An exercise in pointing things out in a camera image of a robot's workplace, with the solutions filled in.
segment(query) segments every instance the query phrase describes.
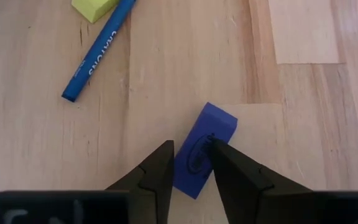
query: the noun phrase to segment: blue crayon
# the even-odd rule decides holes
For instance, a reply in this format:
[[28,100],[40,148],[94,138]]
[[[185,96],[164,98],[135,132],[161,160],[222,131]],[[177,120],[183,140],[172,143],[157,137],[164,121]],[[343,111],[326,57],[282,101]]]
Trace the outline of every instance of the blue crayon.
[[62,97],[74,102],[80,94],[86,82],[91,77],[92,73],[98,66],[104,53],[111,45],[114,36],[117,34],[118,29],[125,21],[127,14],[131,11],[136,0],[120,0],[116,9],[112,13],[110,19],[104,25],[98,38],[93,43],[92,47],[86,54],[81,65],[78,67],[73,78],[71,78]]

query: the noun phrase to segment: yellow eraser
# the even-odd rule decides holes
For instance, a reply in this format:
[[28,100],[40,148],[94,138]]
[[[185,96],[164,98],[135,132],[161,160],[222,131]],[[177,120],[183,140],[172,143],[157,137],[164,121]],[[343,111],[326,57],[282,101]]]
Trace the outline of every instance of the yellow eraser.
[[71,5],[90,22],[96,22],[105,15],[119,0],[72,0]]

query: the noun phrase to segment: wooden table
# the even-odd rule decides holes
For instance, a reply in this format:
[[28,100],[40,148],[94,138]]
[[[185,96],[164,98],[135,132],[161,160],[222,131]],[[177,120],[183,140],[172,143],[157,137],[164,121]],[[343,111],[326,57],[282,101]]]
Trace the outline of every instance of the wooden table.
[[[138,0],[76,103],[60,97],[109,15],[0,0],[0,190],[104,189],[210,101],[231,144],[312,189],[358,189],[358,1]],[[169,223],[225,223],[213,178]]]

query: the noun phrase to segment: blue eraser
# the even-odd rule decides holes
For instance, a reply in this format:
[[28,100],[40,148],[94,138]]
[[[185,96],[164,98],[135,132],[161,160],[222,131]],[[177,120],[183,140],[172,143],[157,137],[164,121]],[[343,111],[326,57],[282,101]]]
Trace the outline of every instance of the blue eraser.
[[212,172],[208,146],[212,138],[228,143],[237,128],[237,118],[207,103],[175,157],[173,186],[196,199]]

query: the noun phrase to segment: eraser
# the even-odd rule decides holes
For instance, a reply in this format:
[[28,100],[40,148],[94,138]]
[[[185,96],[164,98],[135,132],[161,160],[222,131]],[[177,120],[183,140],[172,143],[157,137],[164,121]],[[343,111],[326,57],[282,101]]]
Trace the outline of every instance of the eraser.
[[94,23],[118,2],[119,0],[72,0],[71,5],[87,20]]
[[196,199],[212,172],[207,150],[212,138],[228,143],[237,118],[207,103],[175,157],[173,186]]

